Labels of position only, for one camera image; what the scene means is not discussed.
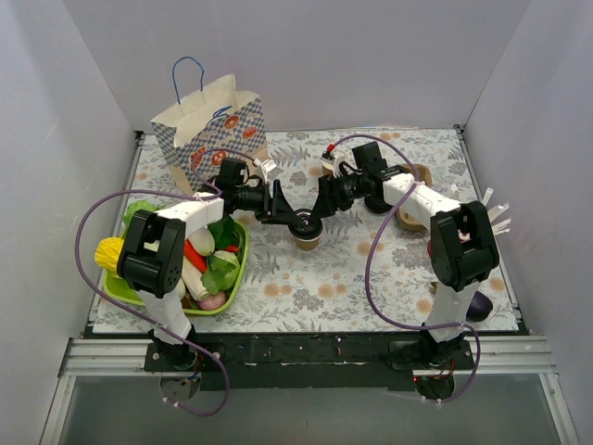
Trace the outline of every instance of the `blue bag handle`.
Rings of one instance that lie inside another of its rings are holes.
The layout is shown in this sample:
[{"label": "blue bag handle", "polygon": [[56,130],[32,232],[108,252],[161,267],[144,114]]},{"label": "blue bag handle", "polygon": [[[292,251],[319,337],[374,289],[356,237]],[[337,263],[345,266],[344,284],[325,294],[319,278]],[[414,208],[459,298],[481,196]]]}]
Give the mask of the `blue bag handle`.
[{"label": "blue bag handle", "polygon": [[197,64],[197,66],[200,67],[200,69],[202,70],[202,75],[200,76],[200,91],[204,91],[204,67],[202,66],[202,64],[200,62],[198,62],[197,60],[195,60],[191,56],[185,56],[185,57],[180,58],[173,64],[173,70],[171,72],[171,77],[173,78],[173,86],[175,87],[175,95],[177,96],[177,103],[179,105],[182,104],[182,101],[179,98],[179,90],[177,89],[177,80],[175,79],[175,68],[177,68],[177,64],[179,62],[181,62],[182,60],[186,60],[187,58],[189,58],[190,60],[193,60]]}]

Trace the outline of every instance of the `paper bag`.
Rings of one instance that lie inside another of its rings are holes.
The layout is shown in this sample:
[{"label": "paper bag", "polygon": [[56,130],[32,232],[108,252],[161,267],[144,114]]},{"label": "paper bag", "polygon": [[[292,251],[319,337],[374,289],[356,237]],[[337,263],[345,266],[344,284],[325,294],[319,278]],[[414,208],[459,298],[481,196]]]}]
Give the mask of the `paper bag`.
[{"label": "paper bag", "polygon": [[230,148],[267,159],[266,134],[259,95],[249,91],[235,91],[234,75],[228,74],[203,86],[183,98],[179,98],[175,81],[175,67],[189,58],[182,57],[173,65],[173,85],[177,104],[167,108],[152,121],[158,145],[169,164],[175,183],[188,195],[202,184],[202,179],[218,174],[222,160],[240,158],[225,151],[210,153],[201,158],[199,154],[210,149]]}]

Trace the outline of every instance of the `orange logo on bag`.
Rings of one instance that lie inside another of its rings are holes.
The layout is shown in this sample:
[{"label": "orange logo on bag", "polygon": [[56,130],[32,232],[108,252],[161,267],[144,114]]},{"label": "orange logo on bag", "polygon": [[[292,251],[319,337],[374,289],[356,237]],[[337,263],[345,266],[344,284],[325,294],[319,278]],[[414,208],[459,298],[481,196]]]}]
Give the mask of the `orange logo on bag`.
[{"label": "orange logo on bag", "polygon": [[258,129],[256,127],[249,127],[243,132],[243,138],[249,139],[257,132],[258,132]]},{"label": "orange logo on bag", "polygon": [[217,167],[222,164],[224,159],[226,158],[226,151],[217,151],[212,155],[212,165],[216,165]]},{"label": "orange logo on bag", "polygon": [[226,128],[227,130],[232,130],[234,127],[237,126],[237,123],[239,123],[239,117],[238,116],[231,116],[224,123],[224,128]]},{"label": "orange logo on bag", "polygon": [[202,146],[196,152],[190,156],[190,161],[192,163],[192,169],[197,169],[197,167],[202,163],[203,156],[199,156],[206,151],[206,146]]}]

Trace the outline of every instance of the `floral tablecloth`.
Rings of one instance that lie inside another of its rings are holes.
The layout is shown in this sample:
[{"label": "floral tablecloth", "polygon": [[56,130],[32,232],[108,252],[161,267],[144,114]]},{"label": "floral tablecloth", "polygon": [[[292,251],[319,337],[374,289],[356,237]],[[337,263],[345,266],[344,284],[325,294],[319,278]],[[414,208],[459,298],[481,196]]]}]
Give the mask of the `floral tablecloth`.
[{"label": "floral tablecloth", "polygon": [[[267,133],[270,156],[278,169],[283,191],[293,209],[311,208],[322,174],[319,155],[338,138],[353,131]],[[476,198],[472,179],[454,130],[379,129],[366,133],[390,139],[412,161],[429,167],[434,189],[461,201]],[[364,140],[348,141],[353,147]],[[388,163],[401,163],[388,147],[381,148]],[[457,186],[453,192],[451,185]],[[132,188],[181,193],[172,180],[154,136],[148,136]],[[159,205],[174,200],[132,196]],[[252,214],[237,211],[234,218],[250,233],[243,283],[233,304],[221,314],[192,319],[197,332],[344,332],[389,331],[394,326],[377,317],[363,288],[366,256],[383,216],[369,213],[362,201],[351,210],[323,220],[321,243],[306,252],[296,247],[284,226],[262,225]],[[433,304],[430,282],[435,275],[426,253],[427,232],[389,224],[372,262],[372,291],[379,309],[389,318],[421,324]],[[481,330],[516,330],[511,301],[500,269],[480,287],[493,303]],[[95,333],[145,332],[150,326],[106,301],[99,304]]]}]

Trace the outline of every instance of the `carrot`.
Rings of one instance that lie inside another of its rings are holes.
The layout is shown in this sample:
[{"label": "carrot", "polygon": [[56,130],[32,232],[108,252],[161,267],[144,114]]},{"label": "carrot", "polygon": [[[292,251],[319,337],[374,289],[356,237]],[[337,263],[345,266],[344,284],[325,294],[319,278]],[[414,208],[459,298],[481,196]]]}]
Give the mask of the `carrot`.
[{"label": "carrot", "polygon": [[204,273],[208,268],[208,266],[206,265],[206,260],[203,256],[196,252],[196,250],[192,246],[192,243],[189,242],[189,239],[185,240],[185,245],[183,246],[183,254],[185,255],[185,258],[187,258],[189,262],[194,264],[196,269],[201,273]]},{"label": "carrot", "polygon": [[237,246],[229,246],[227,248],[224,248],[223,250],[225,252],[239,253],[239,248]]}]

